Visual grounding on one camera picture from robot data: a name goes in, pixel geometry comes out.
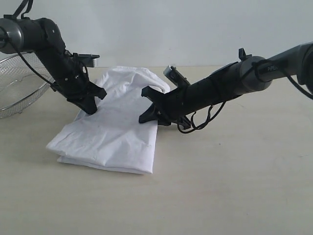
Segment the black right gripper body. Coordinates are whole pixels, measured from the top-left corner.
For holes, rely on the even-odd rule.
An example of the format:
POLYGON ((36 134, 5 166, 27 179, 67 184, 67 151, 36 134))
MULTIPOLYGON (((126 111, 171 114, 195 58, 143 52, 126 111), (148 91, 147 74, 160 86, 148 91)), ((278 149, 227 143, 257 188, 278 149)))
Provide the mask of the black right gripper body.
POLYGON ((177 124, 183 130, 195 127, 187 115, 213 104, 212 83, 194 83, 170 92, 157 92, 156 117, 161 126, 177 124))

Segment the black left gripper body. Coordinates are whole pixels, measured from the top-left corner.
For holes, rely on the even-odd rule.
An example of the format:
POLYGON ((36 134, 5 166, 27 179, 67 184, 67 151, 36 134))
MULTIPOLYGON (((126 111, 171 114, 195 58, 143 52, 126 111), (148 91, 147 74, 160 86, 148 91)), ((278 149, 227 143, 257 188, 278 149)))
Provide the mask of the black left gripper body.
POLYGON ((39 60, 54 79, 53 89, 66 98, 83 98, 88 95, 88 68, 75 61, 68 50, 40 50, 39 60))

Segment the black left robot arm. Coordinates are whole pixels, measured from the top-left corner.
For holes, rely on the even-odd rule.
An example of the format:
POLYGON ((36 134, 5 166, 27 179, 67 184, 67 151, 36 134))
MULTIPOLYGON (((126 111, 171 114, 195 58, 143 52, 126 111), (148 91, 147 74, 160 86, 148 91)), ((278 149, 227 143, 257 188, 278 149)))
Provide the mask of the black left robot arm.
POLYGON ((34 53, 53 78, 50 87, 88 115, 97 111, 95 99, 104 99, 106 91, 89 79, 99 55, 71 53, 57 24, 48 18, 0 20, 0 51, 4 54, 34 53))

